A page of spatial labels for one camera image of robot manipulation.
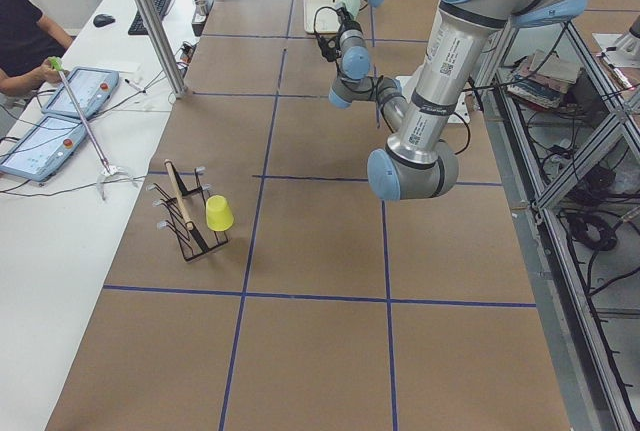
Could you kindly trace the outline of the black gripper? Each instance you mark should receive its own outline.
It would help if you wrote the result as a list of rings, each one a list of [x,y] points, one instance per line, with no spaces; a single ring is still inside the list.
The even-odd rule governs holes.
[[[356,20],[353,18],[349,10],[344,6],[335,8],[336,15],[339,22],[339,31],[347,31],[356,28]]]

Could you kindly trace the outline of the person's hand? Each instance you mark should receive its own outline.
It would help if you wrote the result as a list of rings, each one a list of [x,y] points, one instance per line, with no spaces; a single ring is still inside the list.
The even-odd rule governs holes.
[[[50,84],[59,83],[61,81],[60,73],[53,67],[51,61],[46,59],[38,68],[40,79]]]

